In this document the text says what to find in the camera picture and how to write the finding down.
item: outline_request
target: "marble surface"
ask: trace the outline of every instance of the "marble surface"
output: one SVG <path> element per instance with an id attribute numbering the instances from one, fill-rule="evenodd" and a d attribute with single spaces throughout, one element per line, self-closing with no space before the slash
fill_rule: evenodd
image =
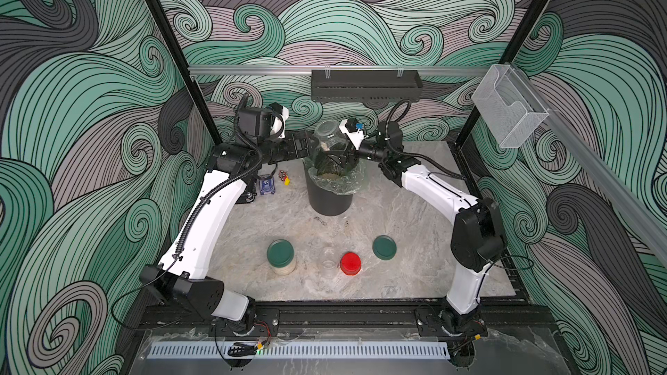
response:
<path id="1" fill-rule="evenodd" d="M 405 148 L 458 171 L 445 142 L 407 142 Z M 215 245 L 209 276 L 263 301 L 447 294 L 455 267 L 450 250 L 452 225 L 419 196 L 387 180 L 377 164 L 367 163 L 368 185 L 354 195 L 347 212 L 334 217 L 322 216 L 310 207 L 300 160 L 280 163 L 279 169 L 288 171 L 290 185 L 284 186 L 276 174 L 275 194 L 258 195 L 254 203 L 233 208 Z M 466 190 L 463 181 L 445 179 Z M 373 240 L 381 234 L 396 241 L 396 256 L 388 261 L 373 254 Z M 267 247 L 280 238 L 289 240 L 295 250 L 296 269 L 287 276 L 275 274 L 266 259 Z M 362 259 L 360 273 L 322 277 L 320 254 L 327 246 L 338 259 L 349 251 L 357 253 Z M 493 267 L 481 295 L 513 294 L 505 271 Z"/>

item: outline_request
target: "green lid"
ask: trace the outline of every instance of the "green lid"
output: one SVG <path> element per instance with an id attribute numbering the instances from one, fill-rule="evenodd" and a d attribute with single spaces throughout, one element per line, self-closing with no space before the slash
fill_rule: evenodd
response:
<path id="1" fill-rule="evenodd" d="M 378 236 L 373 241 L 373 254 L 388 261 L 396 255 L 396 242 L 386 235 Z"/>
<path id="2" fill-rule="evenodd" d="M 271 266 L 283 268 L 294 259 L 294 248 L 287 240 L 274 240 L 266 250 L 266 258 Z"/>

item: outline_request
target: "black trash can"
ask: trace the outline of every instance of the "black trash can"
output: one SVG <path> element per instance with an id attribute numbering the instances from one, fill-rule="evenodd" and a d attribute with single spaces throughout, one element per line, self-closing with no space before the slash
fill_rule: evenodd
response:
<path id="1" fill-rule="evenodd" d="M 329 190 L 324 190 L 313 182 L 305 165 L 304 172 L 305 185 L 308 188 L 308 201 L 315 212 L 324 216 L 338 216 L 339 214 L 346 212 L 352 204 L 352 196 L 354 196 L 354 194 L 339 196 Z"/>

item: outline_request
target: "red lid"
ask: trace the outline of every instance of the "red lid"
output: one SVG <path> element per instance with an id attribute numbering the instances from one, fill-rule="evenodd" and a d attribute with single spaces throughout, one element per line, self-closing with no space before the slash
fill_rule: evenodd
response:
<path id="1" fill-rule="evenodd" d="M 340 269 L 347 275 L 356 275 L 362 270 L 362 260 L 354 252 L 348 252 L 340 260 Z"/>

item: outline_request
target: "wave patterned wallpaper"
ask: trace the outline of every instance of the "wave patterned wallpaper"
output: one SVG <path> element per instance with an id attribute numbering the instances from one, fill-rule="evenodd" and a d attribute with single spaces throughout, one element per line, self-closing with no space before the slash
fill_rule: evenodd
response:
<path id="1" fill-rule="evenodd" d="M 667 0 L 551 0 L 521 54 L 552 106 L 667 227 L 665 15 Z M 665 374 L 667 270 L 642 235 L 548 128 L 512 150 L 483 122 L 473 138 L 479 188 L 500 201 L 510 251 L 536 262 L 521 277 L 582 372 Z"/>
<path id="2" fill-rule="evenodd" d="M 162 3 L 191 63 L 487 65 L 528 1 Z M 532 51 L 521 58 L 535 70 L 547 61 Z M 348 114 L 374 127 L 387 113 L 315 104 L 306 78 L 200 80 L 224 136 L 238 88 L 255 105 L 290 106 L 290 128 Z M 406 136 L 451 135 L 475 85 L 427 79 L 427 98 L 402 124 Z M 143 0 L 0 0 L 2 371 L 127 368 L 129 334 L 109 307 L 178 233 L 210 146 Z M 117 312 L 133 324 L 138 304 L 129 296 Z M 655 320 L 650 310 L 638 316 Z"/>
<path id="3" fill-rule="evenodd" d="M 154 31 L 143 0 L 0 0 L 3 373 L 128 363 L 109 307 L 177 234 L 209 146 L 198 114 L 178 150 L 159 128 L 183 85 Z"/>
<path id="4" fill-rule="evenodd" d="M 500 59 L 526 11 L 516 4 L 529 0 L 161 1 L 172 9 L 167 13 L 190 64 L 488 66 Z M 535 57 L 526 54 L 524 63 L 538 64 Z M 386 103 L 314 103 L 307 76 L 198 80 L 226 134 L 231 131 L 225 109 L 239 90 L 249 91 L 255 105 L 288 106 L 290 129 L 357 115 L 373 130 L 388 113 Z M 423 100 L 401 121 L 406 140 L 455 137 L 478 83 L 479 78 L 425 78 Z M 165 128 L 187 113 L 174 112 Z"/>

